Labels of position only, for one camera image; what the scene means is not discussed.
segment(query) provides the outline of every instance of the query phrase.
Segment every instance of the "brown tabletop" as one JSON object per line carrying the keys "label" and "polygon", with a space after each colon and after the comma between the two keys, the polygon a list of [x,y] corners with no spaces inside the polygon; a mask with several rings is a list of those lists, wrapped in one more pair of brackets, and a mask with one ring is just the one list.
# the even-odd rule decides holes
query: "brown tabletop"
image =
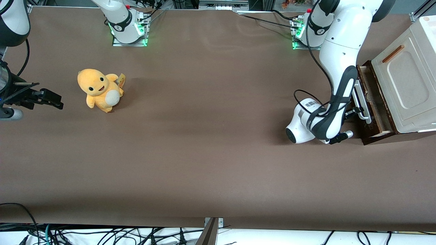
{"label": "brown tabletop", "polygon": [[[287,139],[293,91],[330,96],[288,28],[231,11],[167,11],[148,47],[125,48],[111,46],[103,21],[99,9],[32,10],[22,78],[65,106],[1,122],[0,202],[26,205],[39,223],[186,227],[224,217],[234,228],[435,230],[436,137]],[[409,25],[407,15],[373,24],[359,64]],[[24,58],[23,44],[5,60],[16,72]],[[87,107],[76,80],[85,68],[126,75],[113,113]],[[0,221],[30,222],[7,207]]]}

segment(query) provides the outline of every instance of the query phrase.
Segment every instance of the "white belly patch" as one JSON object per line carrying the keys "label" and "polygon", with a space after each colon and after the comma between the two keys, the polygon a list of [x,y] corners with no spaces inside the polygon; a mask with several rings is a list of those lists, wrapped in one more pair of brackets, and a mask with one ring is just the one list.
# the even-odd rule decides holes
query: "white belly patch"
{"label": "white belly patch", "polygon": [[116,90],[109,90],[106,94],[105,101],[108,105],[114,106],[119,102],[119,93]]}

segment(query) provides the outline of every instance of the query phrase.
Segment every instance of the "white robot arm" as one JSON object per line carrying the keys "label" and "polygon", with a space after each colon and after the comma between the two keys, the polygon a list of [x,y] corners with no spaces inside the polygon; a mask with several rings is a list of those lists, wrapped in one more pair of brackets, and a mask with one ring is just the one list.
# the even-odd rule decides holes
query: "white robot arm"
{"label": "white robot arm", "polygon": [[305,14],[306,28],[300,41],[309,47],[322,44],[320,68],[331,86],[325,108],[313,99],[304,99],[294,110],[286,134],[293,143],[315,138],[337,143],[351,137],[340,133],[344,113],[357,79],[356,60],[371,22],[383,19],[395,0],[318,0],[313,11]]}
{"label": "white robot arm", "polygon": [[122,43],[129,44],[138,40],[144,32],[138,28],[139,12],[127,9],[121,0],[92,0],[106,16],[113,35]]}

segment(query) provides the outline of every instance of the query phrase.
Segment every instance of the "yellow plush toy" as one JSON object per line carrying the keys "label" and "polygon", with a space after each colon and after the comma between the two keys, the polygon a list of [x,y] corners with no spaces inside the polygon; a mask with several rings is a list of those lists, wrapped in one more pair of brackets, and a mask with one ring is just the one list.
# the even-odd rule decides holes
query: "yellow plush toy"
{"label": "yellow plush toy", "polygon": [[111,112],[112,106],[118,104],[120,97],[124,95],[122,87],[125,80],[124,74],[119,77],[115,74],[105,76],[94,69],[85,69],[77,75],[80,88],[88,94],[86,104],[90,108],[97,105],[104,112]]}

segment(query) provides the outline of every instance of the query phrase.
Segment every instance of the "wire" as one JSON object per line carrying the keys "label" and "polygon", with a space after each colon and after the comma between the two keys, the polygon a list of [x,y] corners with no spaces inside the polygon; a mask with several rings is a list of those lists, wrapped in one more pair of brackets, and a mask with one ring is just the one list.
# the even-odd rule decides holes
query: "wire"
{"label": "wire", "polygon": [[21,67],[21,70],[17,73],[17,76],[21,75],[21,73],[24,71],[24,68],[26,68],[27,62],[29,62],[30,45],[29,45],[29,40],[27,38],[26,38],[26,48],[27,48],[26,61],[24,61],[23,67]]}
{"label": "wire", "polygon": [[257,2],[259,2],[259,0],[256,0],[256,2],[254,2],[254,4],[251,6],[251,9],[249,9],[249,11],[254,8],[254,6],[256,5]]}
{"label": "wire", "polygon": [[391,237],[392,237],[392,232],[388,231],[388,233],[389,233],[389,236],[388,236],[388,239],[386,240],[386,245],[389,245],[389,241],[391,240]]}
{"label": "wire", "polygon": [[0,203],[0,206],[2,206],[2,205],[16,205],[16,206],[20,206],[22,209],[24,209],[26,211],[26,213],[29,215],[30,219],[32,219],[33,225],[35,226],[35,229],[36,229],[36,233],[38,233],[38,226],[36,225],[35,218],[33,217],[33,215],[30,213],[30,211],[23,204],[19,204],[16,202]]}
{"label": "wire", "polygon": [[146,20],[146,19],[148,19],[148,18],[151,18],[151,16],[156,12],[156,11],[158,11],[158,9],[159,8],[156,8],[149,16],[147,16],[147,17],[145,17],[145,18],[142,18],[142,19],[139,19],[139,21],[143,21],[143,20]]}
{"label": "wire", "polygon": [[[308,109],[306,109],[302,104],[301,104],[301,101],[300,100],[298,100],[298,98],[297,98],[297,96],[296,96],[296,93],[297,92],[303,92],[303,93],[306,93],[306,94],[308,94],[308,95],[310,95],[310,96],[312,96],[315,100],[317,100],[320,104],[321,104],[321,106],[324,106],[324,105],[326,105],[326,104],[328,104],[330,101],[327,101],[326,103],[322,103],[316,96],[314,96],[313,94],[311,94],[311,93],[309,93],[309,92],[307,92],[307,91],[305,91],[305,90],[302,90],[302,89],[297,89],[297,90],[295,90],[294,91],[294,98],[295,98],[295,100],[297,101],[297,103],[301,106],[301,108],[303,108],[307,113],[310,113],[310,114],[312,114],[312,112],[311,111],[309,111]],[[339,111],[341,111],[342,109],[344,109],[344,108],[346,108],[349,104],[351,103],[351,101],[349,101],[349,102],[347,102],[345,105],[343,105],[342,107],[340,107],[339,109],[337,109],[337,110],[335,110],[335,111],[333,111],[333,112],[325,112],[324,114],[322,114],[322,115],[320,115],[319,113],[318,113],[318,117],[330,117],[330,116],[333,116],[335,113],[337,113],[337,112],[339,112]]]}
{"label": "wire", "polygon": [[150,20],[150,24],[151,22],[153,22],[155,19],[159,18],[159,16],[161,16],[161,14],[165,13],[167,10],[162,10],[162,12],[160,12],[156,17],[154,17],[152,20]]}
{"label": "wire", "polygon": [[[316,3],[313,5],[312,9],[315,9],[315,7],[318,5],[320,0],[317,0]],[[307,18],[307,21],[310,21],[310,19],[312,18],[312,14],[313,11],[311,11],[309,13],[309,16]],[[315,63],[318,65],[318,67],[323,71],[324,75],[326,75],[328,82],[330,83],[330,88],[331,88],[331,93],[333,94],[333,83],[331,82],[331,79],[329,77],[329,75],[327,74],[327,72],[324,70],[324,68],[319,64],[318,60],[315,58],[315,56],[312,53],[312,48],[310,47],[309,44],[309,34],[307,32],[307,28],[306,28],[306,42],[307,42],[307,49],[309,49],[309,53],[312,56],[313,61],[315,61]]]}
{"label": "wire", "polygon": [[293,18],[297,18],[297,17],[298,17],[298,15],[297,15],[297,16],[294,16],[294,17],[286,17],[286,16],[284,16],[281,12],[279,12],[279,11],[277,11],[277,10],[275,10],[275,9],[271,10],[271,12],[274,12],[274,13],[279,14],[280,17],[282,17],[282,18],[285,19],[285,20],[292,20]]}
{"label": "wire", "polygon": [[6,5],[0,10],[0,15],[2,15],[2,14],[4,14],[9,8],[10,8],[10,6],[12,5],[12,2],[13,2],[14,0],[9,0],[7,3],[6,3]]}
{"label": "wire", "polygon": [[[368,242],[368,244],[363,243],[363,241],[360,239],[360,234],[361,234],[361,233],[363,233],[363,235],[365,236],[366,241]],[[363,232],[363,231],[358,231],[358,232],[357,232],[357,239],[359,240],[359,242],[360,242],[362,245],[371,245],[371,242],[369,241],[368,236],[367,236],[366,233]]]}
{"label": "wire", "polygon": [[324,241],[324,243],[322,245],[326,245],[328,243],[328,240],[330,240],[330,237],[331,237],[331,235],[333,235],[333,233],[334,233],[334,230],[332,230],[330,232],[330,234],[327,236],[327,239]]}
{"label": "wire", "polygon": [[127,234],[131,233],[132,231],[136,230],[136,228],[131,229],[130,231],[124,233],[124,235],[115,238],[115,240],[113,240],[113,244],[115,245],[119,240],[121,240],[121,238],[126,237]]}
{"label": "wire", "polygon": [[48,224],[48,225],[45,227],[45,240],[46,240],[47,245],[51,245],[50,241],[48,240],[49,227],[50,227],[50,224]]}
{"label": "wire", "polygon": [[269,20],[263,20],[263,19],[259,19],[259,18],[256,18],[256,17],[251,17],[251,16],[248,16],[248,15],[242,15],[242,16],[250,18],[250,19],[254,19],[254,20],[259,20],[259,21],[271,23],[271,24],[278,25],[278,26],[284,26],[284,27],[289,27],[289,28],[292,28],[292,29],[298,29],[298,27],[295,27],[295,26],[284,25],[284,24],[272,22],[272,21],[269,21]]}
{"label": "wire", "polygon": [[3,100],[2,104],[7,103],[7,101],[10,100],[11,98],[13,98],[13,97],[15,97],[15,96],[21,94],[22,92],[24,92],[24,91],[28,90],[29,88],[34,87],[34,86],[36,86],[36,85],[39,85],[39,82],[32,83],[32,84],[27,85],[26,87],[24,87],[24,88],[22,88],[22,89],[16,91],[15,93],[13,93],[13,94],[11,94],[10,96],[6,97],[6,98]]}

